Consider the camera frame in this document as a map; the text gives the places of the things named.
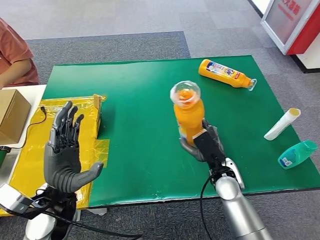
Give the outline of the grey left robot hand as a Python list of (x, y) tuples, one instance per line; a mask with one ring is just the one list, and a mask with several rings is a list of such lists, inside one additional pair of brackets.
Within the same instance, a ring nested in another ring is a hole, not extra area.
[(82, 171), (80, 126), (84, 119), (72, 101), (67, 101), (54, 118), (49, 139), (45, 146), (43, 174), (45, 182), (63, 193), (75, 193), (99, 177), (104, 164), (95, 162), (89, 170)]

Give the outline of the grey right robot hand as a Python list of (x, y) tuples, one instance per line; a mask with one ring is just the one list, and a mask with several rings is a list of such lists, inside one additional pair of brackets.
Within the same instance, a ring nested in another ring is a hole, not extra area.
[(205, 119), (202, 121), (202, 126), (203, 130), (195, 135), (193, 145), (180, 137), (180, 146), (199, 162), (208, 163), (211, 170), (220, 169), (226, 160), (217, 128)]

